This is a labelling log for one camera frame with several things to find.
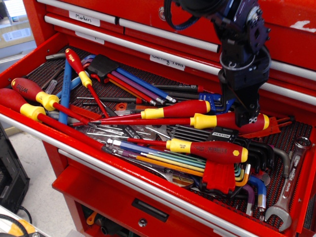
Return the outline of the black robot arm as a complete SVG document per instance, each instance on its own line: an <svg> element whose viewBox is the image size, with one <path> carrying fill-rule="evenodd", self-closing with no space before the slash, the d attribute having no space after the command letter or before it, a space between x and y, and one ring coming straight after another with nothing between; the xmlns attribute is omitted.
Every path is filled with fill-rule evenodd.
<svg viewBox="0 0 316 237"><path fill-rule="evenodd" d="M172 22L172 1L164 1L164 15L180 31L200 18L209 19L222 46L218 73L224 100L236 98L238 127L256 119L260 112L259 88L268 81L271 56L265 46L270 28L265 26L256 0L177 0L175 4L191 14L178 25Z"/></svg>

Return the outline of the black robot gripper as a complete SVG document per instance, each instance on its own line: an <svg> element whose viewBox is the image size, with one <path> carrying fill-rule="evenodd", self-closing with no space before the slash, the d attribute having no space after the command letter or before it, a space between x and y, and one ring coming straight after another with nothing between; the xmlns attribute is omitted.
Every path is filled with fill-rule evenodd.
<svg viewBox="0 0 316 237"><path fill-rule="evenodd" d="M254 123L260 111L259 88L268 80L271 66L269 53L258 53L246 64L228 60L220 55L222 69L218 74L222 89L223 110L229 110L235 100L235 124L237 127Z"/></svg>

